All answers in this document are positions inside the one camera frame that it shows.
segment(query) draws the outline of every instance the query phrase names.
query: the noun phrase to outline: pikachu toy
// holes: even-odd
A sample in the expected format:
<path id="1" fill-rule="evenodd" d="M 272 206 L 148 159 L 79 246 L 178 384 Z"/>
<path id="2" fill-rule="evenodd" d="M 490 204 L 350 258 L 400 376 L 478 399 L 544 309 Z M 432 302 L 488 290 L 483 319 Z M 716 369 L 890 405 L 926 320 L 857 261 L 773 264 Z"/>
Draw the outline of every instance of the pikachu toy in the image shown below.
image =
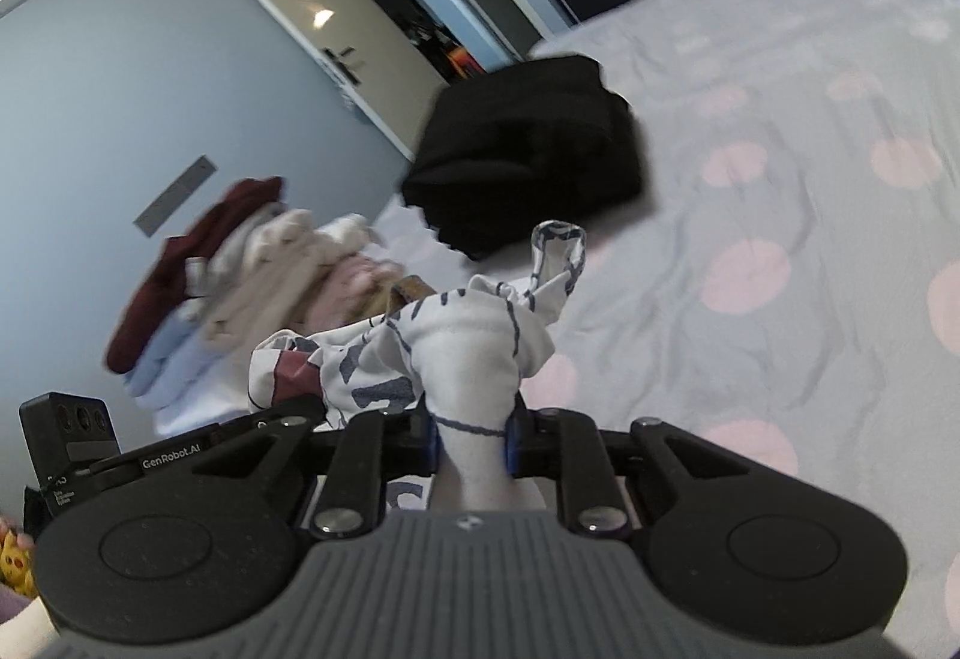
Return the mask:
<path id="1" fill-rule="evenodd" d="M 31 599 L 37 596 L 34 584 L 32 550 L 34 541 L 29 534 L 17 534 L 6 520 L 0 520 L 0 579 L 16 593 Z"/>

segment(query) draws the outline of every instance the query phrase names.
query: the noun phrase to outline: gray polka dot bed sheet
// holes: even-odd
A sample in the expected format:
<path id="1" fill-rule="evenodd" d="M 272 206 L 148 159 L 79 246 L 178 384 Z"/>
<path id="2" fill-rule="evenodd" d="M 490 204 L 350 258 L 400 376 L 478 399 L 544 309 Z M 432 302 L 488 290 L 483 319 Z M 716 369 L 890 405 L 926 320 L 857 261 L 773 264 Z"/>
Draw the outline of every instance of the gray polka dot bed sheet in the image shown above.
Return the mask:
<path id="1" fill-rule="evenodd" d="M 528 403 L 661 416 L 875 510 L 910 558 L 888 634 L 951 656 L 960 0 L 637 0 L 537 52 L 603 64 L 650 193 L 585 224 Z M 438 289 L 527 269 L 467 263 L 397 200 L 376 227 Z"/>

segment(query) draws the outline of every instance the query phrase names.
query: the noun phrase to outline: wall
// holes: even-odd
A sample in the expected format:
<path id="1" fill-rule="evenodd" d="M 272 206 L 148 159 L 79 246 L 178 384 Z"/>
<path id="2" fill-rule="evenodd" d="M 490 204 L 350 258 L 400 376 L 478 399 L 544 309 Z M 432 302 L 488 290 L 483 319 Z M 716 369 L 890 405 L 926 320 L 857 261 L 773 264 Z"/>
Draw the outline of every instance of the wall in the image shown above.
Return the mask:
<path id="1" fill-rule="evenodd" d="M 0 509 L 18 514 L 23 400 L 100 397 L 123 447 L 148 440 L 100 363 L 163 235 L 272 173 L 322 221 L 373 217 L 405 162 L 254 0 L 28 0 L 0 49 Z M 219 171 L 145 238 L 131 222 L 200 154 Z"/>

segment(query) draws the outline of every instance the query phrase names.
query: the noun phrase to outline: cream colored door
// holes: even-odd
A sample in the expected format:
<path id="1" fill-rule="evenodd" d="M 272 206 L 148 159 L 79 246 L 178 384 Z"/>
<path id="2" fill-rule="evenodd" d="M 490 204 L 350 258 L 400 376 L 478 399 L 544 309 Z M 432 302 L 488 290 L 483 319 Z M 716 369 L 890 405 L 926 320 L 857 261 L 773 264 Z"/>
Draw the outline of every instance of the cream colored door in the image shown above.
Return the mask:
<path id="1" fill-rule="evenodd" d="M 258 0 L 368 114 L 413 157 L 433 99 L 436 69 L 373 0 Z"/>

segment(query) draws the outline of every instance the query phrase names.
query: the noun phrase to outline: stack of black clothes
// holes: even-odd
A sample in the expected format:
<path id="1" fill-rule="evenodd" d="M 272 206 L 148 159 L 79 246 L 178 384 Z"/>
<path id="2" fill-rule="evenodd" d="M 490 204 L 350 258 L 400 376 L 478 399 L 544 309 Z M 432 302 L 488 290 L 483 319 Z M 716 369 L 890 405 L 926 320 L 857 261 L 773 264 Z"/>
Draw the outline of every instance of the stack of black clothes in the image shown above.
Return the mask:
<path id="1" fill-rule="evenodd" d="M 583 56 L 544 58 L 440 92 L 400 186 L 440 241 L 474 260 L 642 191 L 630 106 Z"/>

